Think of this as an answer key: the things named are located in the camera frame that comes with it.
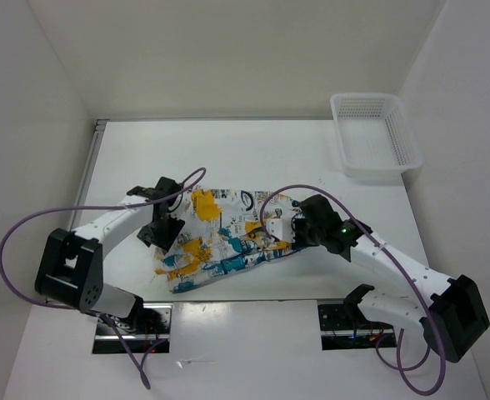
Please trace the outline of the colourful printed shorts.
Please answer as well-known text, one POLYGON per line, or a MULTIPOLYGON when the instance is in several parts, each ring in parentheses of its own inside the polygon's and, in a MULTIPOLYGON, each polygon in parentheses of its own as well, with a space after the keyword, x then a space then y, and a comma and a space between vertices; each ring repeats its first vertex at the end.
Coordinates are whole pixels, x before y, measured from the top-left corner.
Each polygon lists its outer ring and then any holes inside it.
POLYGON ((185 226, 168 252, 154 249, 154 272, 169 292, 185 293, 293 255, 293 243, 267 234, 269 218, 300 218, 299 201, 284 194, 200 185, 172 215, 185 226))

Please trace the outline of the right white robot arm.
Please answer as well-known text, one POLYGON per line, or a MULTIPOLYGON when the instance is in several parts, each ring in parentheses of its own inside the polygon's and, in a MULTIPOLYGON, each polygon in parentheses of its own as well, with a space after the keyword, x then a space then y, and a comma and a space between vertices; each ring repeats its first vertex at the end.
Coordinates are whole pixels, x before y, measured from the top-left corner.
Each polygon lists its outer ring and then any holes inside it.
POLYGON ((450 363, 459 362, 490 326, 478 285, 427 267, 386 243, 367 224, 342 219, 322 195, 298 203, 302 215, 292 224, 298 245, 322 246, 331 254, 366 268, 392 284, 402 297, 381 294, 363 283, 344 299, 345 321, 361 328, 383 320, 422 333, 434 351, 442 349, 450 363))

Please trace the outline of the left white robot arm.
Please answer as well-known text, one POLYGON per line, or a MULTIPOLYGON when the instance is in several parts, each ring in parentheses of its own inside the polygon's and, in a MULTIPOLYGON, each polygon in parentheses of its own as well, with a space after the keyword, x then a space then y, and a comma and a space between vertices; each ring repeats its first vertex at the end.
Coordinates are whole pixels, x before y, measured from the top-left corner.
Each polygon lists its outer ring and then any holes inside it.
POLYGON ((88 315, 106 315, 126 333, 153 329, 160 321, 136 294, 106 284, 106 256, 134 232, 146 246, 167 252, 185 225, 171 215, 183 185, 162 177, 155 187, 136 186, 117 207, 72 231, 58 228, 47 238, 35 291, 88 315))

